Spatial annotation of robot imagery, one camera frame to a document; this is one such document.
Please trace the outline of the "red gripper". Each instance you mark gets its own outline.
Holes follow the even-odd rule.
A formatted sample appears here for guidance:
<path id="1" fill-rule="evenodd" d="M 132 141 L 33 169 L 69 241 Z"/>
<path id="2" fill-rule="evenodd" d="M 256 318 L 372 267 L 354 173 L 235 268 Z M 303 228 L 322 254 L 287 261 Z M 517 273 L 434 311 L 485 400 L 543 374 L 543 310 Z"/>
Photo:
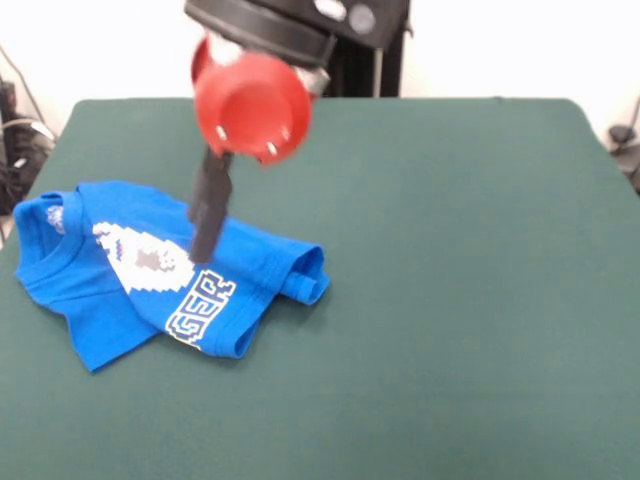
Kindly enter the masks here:
<path id="1" fill-rule="evenodd" d="M 232 194 L 234 154 L 275 164 L 303 143 L 313 95 L 294 68 L 265 53 L 239 53 L 223 64 L 205 38 L 192 60 L 197 124 L 207 145 L 194 177 L 187 216 L 194 226 L 191 261 L 211 261 Z"/>

